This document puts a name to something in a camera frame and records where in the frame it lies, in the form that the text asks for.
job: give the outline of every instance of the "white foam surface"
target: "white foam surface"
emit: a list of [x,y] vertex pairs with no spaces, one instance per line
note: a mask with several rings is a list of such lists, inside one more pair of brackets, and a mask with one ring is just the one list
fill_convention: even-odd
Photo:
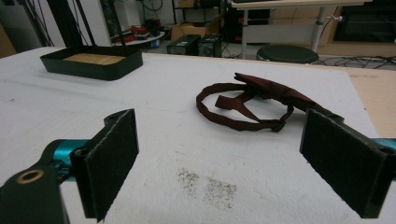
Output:
[[[116,81],[48,73],[35,49],[0,60],[0,183],[38,160],[55,139],[89,139],[103,118],[134,108],[140,154],[109,223],[394,223],[396,186],[379,219],[360,219],[299,152],[304,113],[280,133],[237,132],[212,123],[196,95],[233,73],[263,77],[307,95],[346,124],[377,137],[347,73],[239,60],[144,54],[144,65]],[[213,111],[216,96],[205,99]],[[286,107],[248,102],[260,118]],[[71,223],[86,219],[76,183],[61,186]]]

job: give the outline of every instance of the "maroon strap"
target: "maroon strap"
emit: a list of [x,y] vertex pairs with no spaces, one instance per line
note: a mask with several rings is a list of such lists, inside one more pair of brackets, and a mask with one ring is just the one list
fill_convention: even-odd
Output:
[[[273,82],[271,80],[252,77],[235,73],[236,80],[246,82],[247,84],[218,83],[204,88],[196,97],[196,106],[198,110],[209,120],[228,126],[237,131],[258,131],[261,129],[271,129],[279,132],[286,124],[286,120],[292,114],[294,107],[305,111],[307,108],[315,108],[322,111],[330,112],[305,95],[298,91]],[[257,122],[247,122],[242,120],[229,119],[225,116],[210,112],[202,103],[206,96],[224,91],[243,91],[242,94],[235,98],[219,96],[215,106],[226,110],[236,110],[245,117]],[[263,100],[274,99],[283,105],[288,106],[286,114],[280,119],[259,119],[245,106],[245,102],[251,100],[255,95],[260,96]]]

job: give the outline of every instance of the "cabinet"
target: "cabinet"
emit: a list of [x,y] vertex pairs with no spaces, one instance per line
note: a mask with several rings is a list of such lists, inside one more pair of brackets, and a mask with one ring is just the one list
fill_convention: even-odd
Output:
[[374,1],[359,7],[343,7],[334,40],[396,42],[396,3]]
[[[270,17],[269,9],[250,10],[248,13],[247,24],[264,25],[268,24]],[[224,16],[224,39],[230,43],[242,42],[242,23],[244,19],[244,11],[229,7]]]
[[179,0],[172,0],[172,9],[173,9],[174,23],[175,23],[175,24],[177,24],[177,11],[178,11],[178,10],[181,10],[182,13],[183,13],[183,21],[186,20],[186,11],[187,11],[187,10],[202,10],[203,13],[204,13],[204,21],[208,21],[208,19],[207,19],[207,17],[206,17],[206,11],[209,10],[209,9],[217,9],[217,10],[218,10],[218,13],[219,13],[219,14],[221,13],[221,4],[222,4],[222,1],[219,1],[219,2],[216,3],[214,6],[209,6],[209,7],[200,6],[199,4],[198,4],[198,5],[197,5],[197,4],[194,4],[193,7],[180,7],[179,4],[178,4],[178,1],[179,1]]

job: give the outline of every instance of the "cable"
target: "cable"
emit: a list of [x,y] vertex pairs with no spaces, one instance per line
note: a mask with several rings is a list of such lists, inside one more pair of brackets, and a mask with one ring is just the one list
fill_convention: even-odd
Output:
[[44,19],[44,16],[43,16],[43,11],[42,11],[42,9],[41,9],[41,5],[39,4],[39,8],[40,8],[40,11],[41,11],[41,16],[43,17],[42,18],[42,20],[41,20],[41,18],[38,16],[38,14],[37,14],[37,12],[36,12],[36,10],[35,10],[35,1],[33,1],[33,3],[30,1],[30,0],[28,0],[28,1],[26,1],[25,2],[26,4],[25,4],[25,6],[30,10],[30,14],[33,16],[33,19],[34,20],[36,20],[36,21],[38,21],[39,22],[39,25],[41,26],[41,27],[37,27],[38,29],[40,29],[41,30],[41,32],[43,32],[43,30],[44,30],[44,33],[45,33],[45,35],[46,36],[43,36],[43,38],[44,38],[44,41],[45,41],[45,43],[44,44],[46,44],[47,46],[54,46],[53,45],[53,42],[52,42],[52,39],[50,38],[50,34],[49,34],[49,32],[48,32],[48,29],[47,29],[47,25],[46,25],[46,23],[45,23],[45,19]]
[[72,1],[72,3],[73,3],[73,8],[75,10],[76,25],[77,25],[77,28],[78,28],[79,35],[84,40],[85,44],[88,45],[87,39],[85,39],[84,34],[81,32],[81,29],[79,28],[79,19],[78,19],[78,12],[77,12],[77,9],[76,9],[76,0]]
[[[222,57],[222,58],[227,58],[227,59],[238,59],[238,58],[240,58],[241,55],[242,55],[241,53],[235,54],[235,55],[232,55],[232,54],[231,54],[231,52],[230,52],[229,49],[228,49],[229,44],[230,44],[230,42],[225,42],[225,46],[224,46],[224,48],[222,48],[222,50],[221,50],[221,57]],[[226,50],[226,51],[228,52],[228,56],[222,56],[224,50]]]
[[143,3],[142,2],[140,2],[140,3],[142,4],[142,8],[143,8],[143,21],[145,21],[146,20],[146,10],[145,10]]
[[43,24],[43,28],[44,28],[44,31],[45,31],[45,33],[47,35],[47,45],[54,46],[53,42],[52,42],[52,39],[50,38],[49,30],[47,29],[47,24],[46,24],[46,20],[44,19],[43,8],[41,7],[40,0],[38,0],[37,3],[38,3],[38,8],[40,9],[41,17],[43,18],[43,23],[44,23]]
[[326,22],[326,24],[324,25],[324,27],[323,27],[323,29],[322,29],[322,32],[320,33],[320,37],[323,36],[323,33],[324,33],[326,27],[329,25],[329,23],[330,23],[331,21],[332,21],[332,19],[329,19],[329,20]]
[[144,1],[139,1],[139,2],[140,2],[140,4],[142,4],[142,6],[143,6],[145,9],[147,9],[148,11],[156,12],[156,11],[159,11],[159,10],[161,10],[161,9],[163,8],[163,0],[161,0],[161,4],[160,4],[160,6],[159,6],[158,8],[154,8],[154,5],[153,5],[153,3],[152,3],[152,0],[149,0],[149,1],[151,1],[151,6],[152,6],[152,8],[146,6],[145,3],[144,3]]
[[383,67],[394,66],[396,67],[396,56],[393,57],[332,57],[325,60],[319,60],[314,64],[327,65],[327,66],[338,66],[338,67],[358,67],[358,68],[370,68],[378,69]]
[[103,11],[106,19],[106,26],[110,36],[117,36],[117,31],[115,28],[116,19],[113,12],[110,10],[109,1],[113,0],[101,0],[103,3]]

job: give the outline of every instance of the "stool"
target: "stool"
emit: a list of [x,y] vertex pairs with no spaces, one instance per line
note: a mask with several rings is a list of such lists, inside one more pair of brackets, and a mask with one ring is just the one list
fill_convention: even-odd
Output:
[[257,51],[258,61],[279,63],[313,63],[319,56],[311,49],[292,45],[270,45]]

